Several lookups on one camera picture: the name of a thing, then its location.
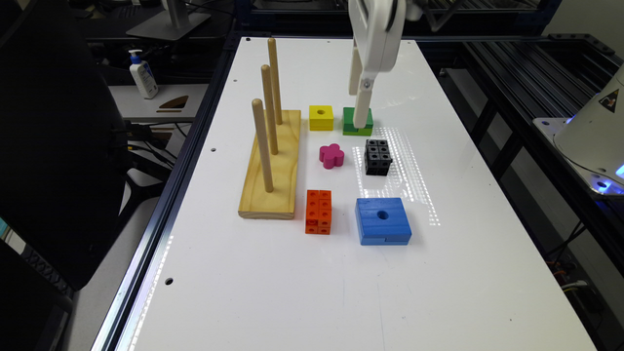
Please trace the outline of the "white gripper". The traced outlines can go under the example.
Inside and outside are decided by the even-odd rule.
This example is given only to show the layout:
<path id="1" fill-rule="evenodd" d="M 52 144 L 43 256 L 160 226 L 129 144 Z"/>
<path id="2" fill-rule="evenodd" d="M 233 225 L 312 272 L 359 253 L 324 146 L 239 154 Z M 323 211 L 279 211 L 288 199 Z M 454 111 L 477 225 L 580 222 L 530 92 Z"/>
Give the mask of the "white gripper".
<path id="1" fill-rule="evenodd" d="M 355 128 L 366 126 L 372 80 L 379 72 L 391 71 L 396 63 L 406 11 L 404 0 L 349 1 L 348 14 L 354 42 L 348 92 L 350 96 L 356 96 Z"/>

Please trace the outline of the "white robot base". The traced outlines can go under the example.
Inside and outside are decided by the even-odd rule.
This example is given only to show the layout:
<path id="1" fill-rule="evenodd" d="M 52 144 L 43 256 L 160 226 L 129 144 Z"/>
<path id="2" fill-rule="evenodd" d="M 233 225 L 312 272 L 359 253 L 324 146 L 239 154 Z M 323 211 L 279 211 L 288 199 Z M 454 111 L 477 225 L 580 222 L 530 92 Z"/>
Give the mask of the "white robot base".
<path id="1" fill-rule="evenodd" d="M 536 118 L 533 125 L 601 196 L 623 195 L 623 70 L 570 118 Z"/>

